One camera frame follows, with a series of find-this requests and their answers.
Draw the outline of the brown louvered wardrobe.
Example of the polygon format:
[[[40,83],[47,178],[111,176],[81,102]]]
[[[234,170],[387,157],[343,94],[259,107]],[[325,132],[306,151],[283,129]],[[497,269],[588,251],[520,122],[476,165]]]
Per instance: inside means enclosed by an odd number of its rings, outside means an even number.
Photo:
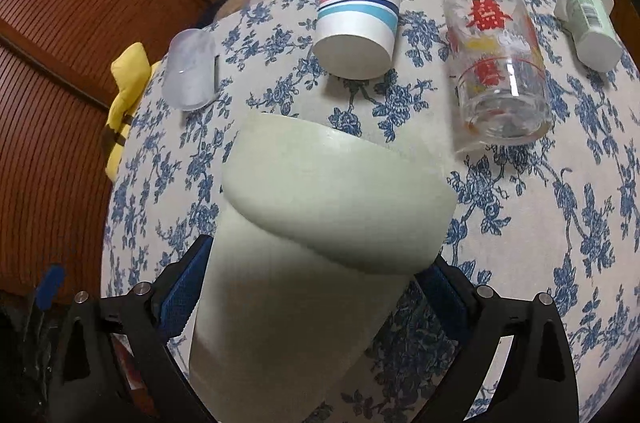
[[[212,1],[1,0],[3,292],[29,295],[53,264],[65,299],[99,291],[111,63],[137,42],[159,60]]]

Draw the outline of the clear glass red print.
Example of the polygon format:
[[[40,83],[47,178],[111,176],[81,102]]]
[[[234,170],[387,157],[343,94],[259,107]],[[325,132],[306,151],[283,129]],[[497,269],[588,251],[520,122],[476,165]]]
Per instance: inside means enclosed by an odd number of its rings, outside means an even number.
[[[464,127],[520,146],[551,125],[546,68],[524,0],[442,0]]]

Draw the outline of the white plastic cup green label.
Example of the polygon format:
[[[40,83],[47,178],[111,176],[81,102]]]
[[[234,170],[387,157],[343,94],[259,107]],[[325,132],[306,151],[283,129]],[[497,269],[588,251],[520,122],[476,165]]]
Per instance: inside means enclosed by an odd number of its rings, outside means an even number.
[[[614,0],[556,0],[554,16],[573,38],[577,58],[588,68],[606,73],[623,53],[611,20]]]

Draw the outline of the blue floral white cloth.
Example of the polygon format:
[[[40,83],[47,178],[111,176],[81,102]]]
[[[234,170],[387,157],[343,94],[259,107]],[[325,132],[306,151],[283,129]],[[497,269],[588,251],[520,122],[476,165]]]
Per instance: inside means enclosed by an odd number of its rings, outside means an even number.
[[[555,20],[524,0],[544,55],[553,123],[525,147],[450,154],[458,197],[442,254],[505,297],[548,293],[576,370],[579,417],[596,416],[639,347],[639,72],[624,57],[588,71]],[[188,116],[166,105],[163,73],[142,97],[119,164],[101,292],[154,279],[220,217],[220,174],[247,112],[281,113],[407,151],[452,145],[454,81],[441,0],[402,0],[395,67],[347,83],[311,50],[318,0],[265,0],[214,24],[220,95]]]

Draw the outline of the yellow plush toy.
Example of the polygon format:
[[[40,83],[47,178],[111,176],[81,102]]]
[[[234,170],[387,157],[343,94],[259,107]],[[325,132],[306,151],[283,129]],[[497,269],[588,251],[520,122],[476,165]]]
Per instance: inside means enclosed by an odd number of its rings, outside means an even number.
[[[118,168],[134,115],[140,105],[145,88],[160,64],[149,63],[140,42],[131,44],[112,63],[111,75],[117,86],[117,95],[108,110],[101,136],[105,158],[105,174],[112,183],[117,180]]]

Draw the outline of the white paper cup blue stripes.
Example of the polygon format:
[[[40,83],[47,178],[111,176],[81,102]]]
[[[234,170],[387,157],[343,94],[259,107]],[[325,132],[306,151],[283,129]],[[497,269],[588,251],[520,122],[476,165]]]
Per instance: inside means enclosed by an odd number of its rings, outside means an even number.
[[[401,0],[319,0],[314,56],[338,78],[374,80],[393,65]]]

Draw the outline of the translucent frosted plastic cup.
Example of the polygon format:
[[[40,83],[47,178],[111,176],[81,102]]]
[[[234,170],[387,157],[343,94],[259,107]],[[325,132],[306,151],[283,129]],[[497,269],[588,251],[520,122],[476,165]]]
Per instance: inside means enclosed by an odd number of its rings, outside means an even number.
[[[162,95],[166,104],[191,112],[212,102],[215,83],[215,40],[203,29],[186,29],[170,42]]]

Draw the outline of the pale green thermos cup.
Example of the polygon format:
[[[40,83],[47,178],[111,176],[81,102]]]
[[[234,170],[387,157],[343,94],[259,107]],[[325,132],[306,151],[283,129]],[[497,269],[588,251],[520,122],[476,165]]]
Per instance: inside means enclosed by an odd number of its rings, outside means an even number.
[[[190,381],[221,422],[299,422],[444,242],[457,197],[430,160],[250,113],[221,177]]]

